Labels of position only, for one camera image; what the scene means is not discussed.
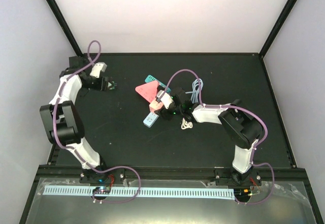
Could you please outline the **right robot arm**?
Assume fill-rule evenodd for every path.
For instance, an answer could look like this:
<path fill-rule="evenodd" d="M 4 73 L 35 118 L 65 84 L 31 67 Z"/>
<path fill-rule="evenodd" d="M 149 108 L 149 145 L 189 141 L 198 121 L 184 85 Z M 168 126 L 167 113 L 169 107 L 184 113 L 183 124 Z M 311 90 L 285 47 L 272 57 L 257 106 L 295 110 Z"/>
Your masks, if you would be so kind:
<path fill-rule="evenodd" d="M 223 126 L 235 144 L 231 179 L 237 185 L 249 179 L 253 168 L 253 157 L 259 143 L 268 135 L 266 124 L 254 113 L 242 108 L 241 100 L 225 105 L 206 105 L 193 102 L 180 87 L 167 93 L 161 86 L 157 89 L 156 100 L 162 103 L 155 114 L 170 120 L 181 115 L 181 128 L 191 129 L 195 123 L 214 123 Z"/>

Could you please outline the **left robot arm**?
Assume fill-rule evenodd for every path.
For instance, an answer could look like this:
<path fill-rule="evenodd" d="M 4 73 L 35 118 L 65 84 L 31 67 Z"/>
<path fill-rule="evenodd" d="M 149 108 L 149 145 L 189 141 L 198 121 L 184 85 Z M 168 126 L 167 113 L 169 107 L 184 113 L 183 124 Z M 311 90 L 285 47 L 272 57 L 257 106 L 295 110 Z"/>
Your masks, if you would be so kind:
<path fill-rule="evenodd" d="M 106 163 L 85 138 L 85 128 L 76 109 L 75 101 L 80 89 L 107 91 L 114 87 L 113 81 L 102 75 L 107 65 L 98 62 L 87 66 L 85 59 L 72 57 L 69 67 L 59 76 L 59 87 L 54 98 L 40 107 L 43 126 L 52 144 L 70 152 L 81 164 L 81 177 L 94 183 L 109 179 Z"/>

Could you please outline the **light blue power strip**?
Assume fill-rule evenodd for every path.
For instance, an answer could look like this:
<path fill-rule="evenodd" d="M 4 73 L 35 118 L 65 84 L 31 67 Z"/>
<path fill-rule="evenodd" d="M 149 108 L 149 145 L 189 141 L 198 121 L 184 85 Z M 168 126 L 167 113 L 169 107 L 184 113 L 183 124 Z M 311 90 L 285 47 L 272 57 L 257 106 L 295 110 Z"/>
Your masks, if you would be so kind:
<path fill-rule="evenodd" d="M 150 112 L 146 118 L 143 120 L 143 124 L 148 127 L 151 128 L 153 126 L 153 124 L 157 121 L 157 119 L 159 118 L 159 115 L 157 115 L 154 112 Z"/>

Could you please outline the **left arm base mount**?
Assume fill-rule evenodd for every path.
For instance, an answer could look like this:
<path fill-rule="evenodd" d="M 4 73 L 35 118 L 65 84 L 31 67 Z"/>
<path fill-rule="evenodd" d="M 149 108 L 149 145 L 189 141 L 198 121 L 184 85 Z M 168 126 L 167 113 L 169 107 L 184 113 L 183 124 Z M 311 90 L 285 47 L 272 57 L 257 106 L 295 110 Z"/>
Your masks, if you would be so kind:
<path fill-rule="evenodd" d="M 96 170 L 104 171 L 105 169 L 101 166 L 98 166 L 98 167 L 96 167 Z M 114 169 L 114 170 L 111 170 L 111 171 L 105 172 L 105 173 L 99 173 L 97 171 L 94 171 L 93 169 L 82 170 L 80 178 L 79 178 L 80 183 L 89 183 L 90 185 L 113 184 L 116 180 L 118 181 L 120 179 L 120 175 L 124 174 L 125 169 L 118 168 L 118 169 Z"/>

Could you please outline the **pink square socket adapter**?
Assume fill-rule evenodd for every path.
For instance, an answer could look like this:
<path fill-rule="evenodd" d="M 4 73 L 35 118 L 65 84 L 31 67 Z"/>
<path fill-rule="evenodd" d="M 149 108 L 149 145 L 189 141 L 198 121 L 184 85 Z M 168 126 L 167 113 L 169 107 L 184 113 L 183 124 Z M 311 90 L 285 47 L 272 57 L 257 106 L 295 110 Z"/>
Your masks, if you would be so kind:
<path fill-rule="evenodd" d="M 163 102 L 158 102 L 157 100 L 154 100 L 149 104 L 149 110 L 151 113 L 155 113 L 155 111 L 160 110 L 163 106 Z"/>

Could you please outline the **green USB charger plug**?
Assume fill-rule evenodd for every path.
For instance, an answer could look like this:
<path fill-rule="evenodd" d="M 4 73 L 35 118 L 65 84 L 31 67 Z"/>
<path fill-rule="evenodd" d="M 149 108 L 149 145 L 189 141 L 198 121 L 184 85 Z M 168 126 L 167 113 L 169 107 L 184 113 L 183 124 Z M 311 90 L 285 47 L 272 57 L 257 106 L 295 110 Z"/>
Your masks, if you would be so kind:
<path fill-rule="evenodd" d="M 106 86 L 107 90 L 114 90 L 116 87 L 117 87 L 117 83 L 115 83 L 114 81 L 107 82 L 107 86 Z"/>

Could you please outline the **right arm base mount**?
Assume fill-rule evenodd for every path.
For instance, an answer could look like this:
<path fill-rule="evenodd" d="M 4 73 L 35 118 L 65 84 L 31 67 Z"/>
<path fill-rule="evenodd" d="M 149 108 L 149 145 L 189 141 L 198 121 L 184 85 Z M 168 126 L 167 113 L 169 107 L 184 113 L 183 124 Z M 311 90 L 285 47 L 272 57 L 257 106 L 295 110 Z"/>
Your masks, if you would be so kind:
<path fill-rule="evenodd" d="M 251 180 L 260 184 L 257 179 L 258 170 L 254 168 L 251 168 L 246 173 L 240 173 L 234 168 L 216 168 L 214 173 L 217 185 L 248 187 L 253 186 Z"/>

